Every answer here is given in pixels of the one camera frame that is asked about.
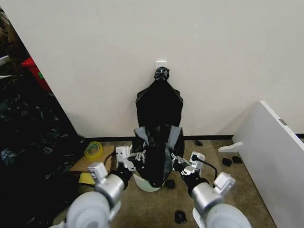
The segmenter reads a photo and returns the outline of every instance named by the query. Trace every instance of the black debris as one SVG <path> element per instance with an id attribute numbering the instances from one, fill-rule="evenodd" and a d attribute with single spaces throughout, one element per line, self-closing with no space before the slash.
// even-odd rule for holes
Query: black debris
<path id="1" fill-rule="evenodd" d="M 174 220 L 177 224 L 187 223 L 186 214 L 182 210 L 175 212 Z"/>
<path id="2" fill-rule="evenodd" d="M 233 161 L 234 163 L 240 163 L 240 164 L 243 163 L 243 162 L 242 162 L 242 159 L 241 159 L 240 157 L 237 157 L 237 156 L 233 156 L 233 157 L 232 157 L 232 161 Z"/>
<path id="3" fill-rule="evenodd" d="M 223 158 L 223 164 L 230 167 L 232 164 L 232 160 L 230 160 L 229 158 Z"/>
<path id="4" fill-rule="evenodd" d="M 165 181 L 165 186 L 169 189 L 174 189 L 175 188 L 174 180 L 166 180 Z"/>
<path id="5" fill-rule="evenodd" d="M 198 140 L 195 140 L 195 145 L 197 145 L 197 146 L 202 146 L 203 144 L 201 143 L 201 141 L 198 141 Z"/>

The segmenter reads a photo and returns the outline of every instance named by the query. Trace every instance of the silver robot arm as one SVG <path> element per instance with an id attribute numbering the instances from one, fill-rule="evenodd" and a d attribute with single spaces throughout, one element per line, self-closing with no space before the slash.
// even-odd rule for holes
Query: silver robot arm
<path id="1" fill-rule="evenodd" d="M 188 186 L 188 194 L 193 198 L 195 207 L 192 215 L 199 228 L 251 228 L 245 215 L 237 208 L 224 204 L 224 196 L 235 184 L 230 174 L 221 172 L 211 187 L 201 178 L 205 156 L 193 152 L 190 161 L 173 156 L 173 169 L 181 174 Z"/>
<path id="2" fill-rule="evenodd" d="M 135 172 L 133 163 L 128 161 L 130 150 L 127 146 L 116 147 L 117 170 L 109 175 L 105 165 L 94 162 L 88 169 L 95 180 L 95 191 L 80 195 L 70 206 L 66 223 L 51 228 L 109 228 L 110 222 L 120 209 L 120 196 L 128 186 Z"/>

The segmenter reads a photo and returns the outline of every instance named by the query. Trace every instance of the red container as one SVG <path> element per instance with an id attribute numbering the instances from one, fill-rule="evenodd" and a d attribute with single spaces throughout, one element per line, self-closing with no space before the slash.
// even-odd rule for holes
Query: red container
<path id="1" fill-rule="evenodd" d="M 37 82 L 45 92 L 52 92 L 52 90 L 48 86 L 46 80 L 43 78 L 42 74 L 40 73 L 40 70 L 36 66 L 36 63 L 34 62 L 32 57 L 29 57 L 21 65 L 23 67 L 27 67 L 32 72 L 33 76 L 36 78 Z"/>

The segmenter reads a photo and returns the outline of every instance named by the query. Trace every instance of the tape roll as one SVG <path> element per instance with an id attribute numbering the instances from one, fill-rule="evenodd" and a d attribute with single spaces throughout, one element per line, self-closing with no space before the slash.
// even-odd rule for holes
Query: tape roll
<path id="1" fill-rule="evenodd" d="M 103 146 L 100 142 L 90 142 L 84 151 L 85 156 L 92 160 L 100 157 L 103 152 Z"/>

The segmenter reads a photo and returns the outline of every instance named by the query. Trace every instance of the cardboard piece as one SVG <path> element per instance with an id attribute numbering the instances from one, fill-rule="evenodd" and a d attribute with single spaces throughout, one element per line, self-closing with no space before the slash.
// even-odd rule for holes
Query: cardboard piece
<path id="1" fill-rule="evenodd" d="M 103 154 L 96 158 L 96 159 L 89 159 L 86 156 L 82 156 L 76 163 L 73 165 L 73 167 L 69 171 L 74 171 L 74 172 L 89 172 L 87 167 L 92 164 L 93 162 L 104 162 L 105 158 L 113 153 L 114 147 L 113 146 L 103 146 Z M 112 157 L 108 158 L 105 167 L 108 171 L 111 169 L 111 162 L 112 162 Z"/>

